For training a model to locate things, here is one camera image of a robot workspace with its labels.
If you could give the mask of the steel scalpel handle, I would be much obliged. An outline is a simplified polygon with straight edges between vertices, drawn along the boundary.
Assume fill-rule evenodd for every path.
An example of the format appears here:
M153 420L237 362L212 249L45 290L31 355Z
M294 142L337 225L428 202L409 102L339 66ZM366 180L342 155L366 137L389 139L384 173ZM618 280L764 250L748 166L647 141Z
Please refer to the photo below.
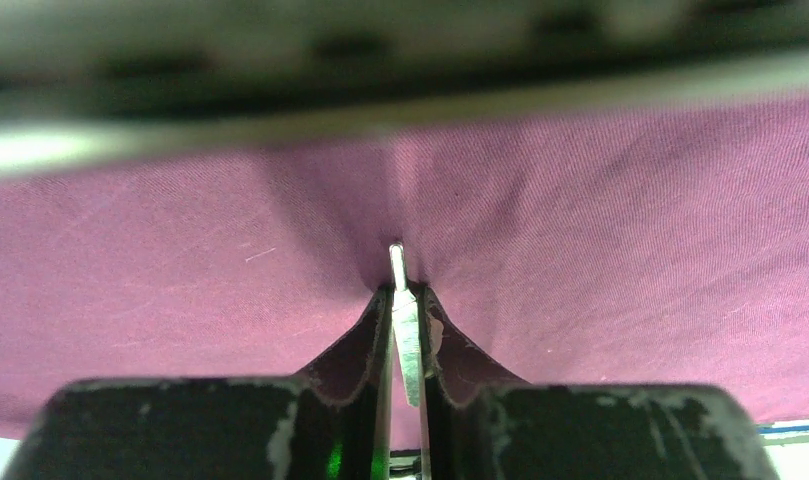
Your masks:
M393 280L391 321L407 403L419 407L422 388L419 305L407 277L404 247L389 247Z

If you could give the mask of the steel surgical tray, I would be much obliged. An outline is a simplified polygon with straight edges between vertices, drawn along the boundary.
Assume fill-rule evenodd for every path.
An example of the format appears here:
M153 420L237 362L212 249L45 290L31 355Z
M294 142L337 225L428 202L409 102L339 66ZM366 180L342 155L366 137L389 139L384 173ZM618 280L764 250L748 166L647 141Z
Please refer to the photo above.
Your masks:
M0 179L809 89L809 1L0 1Z

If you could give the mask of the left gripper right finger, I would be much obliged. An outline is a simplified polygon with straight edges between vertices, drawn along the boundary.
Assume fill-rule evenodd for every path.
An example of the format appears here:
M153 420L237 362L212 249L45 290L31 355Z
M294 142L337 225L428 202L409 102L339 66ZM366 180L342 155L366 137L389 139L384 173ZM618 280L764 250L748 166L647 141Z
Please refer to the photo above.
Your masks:
M426 479L774 479L756 426L701 384L531 384L415 290Z

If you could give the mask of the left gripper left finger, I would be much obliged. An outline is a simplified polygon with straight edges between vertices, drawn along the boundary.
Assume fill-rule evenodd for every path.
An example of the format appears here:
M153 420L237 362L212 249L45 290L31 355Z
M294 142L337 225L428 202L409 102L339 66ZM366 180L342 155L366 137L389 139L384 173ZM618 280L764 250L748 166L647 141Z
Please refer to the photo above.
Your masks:
M385 479L393 293L285 376L93 378L59 389L7 479Z

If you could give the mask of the purple cloth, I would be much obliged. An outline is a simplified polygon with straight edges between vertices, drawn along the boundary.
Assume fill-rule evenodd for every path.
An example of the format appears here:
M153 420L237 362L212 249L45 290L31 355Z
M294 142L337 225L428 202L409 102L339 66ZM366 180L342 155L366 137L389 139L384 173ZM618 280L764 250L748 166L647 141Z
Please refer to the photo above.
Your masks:
M517 375L809 418L809 92L0 183L0 436L87 377L291 373L409 275Z

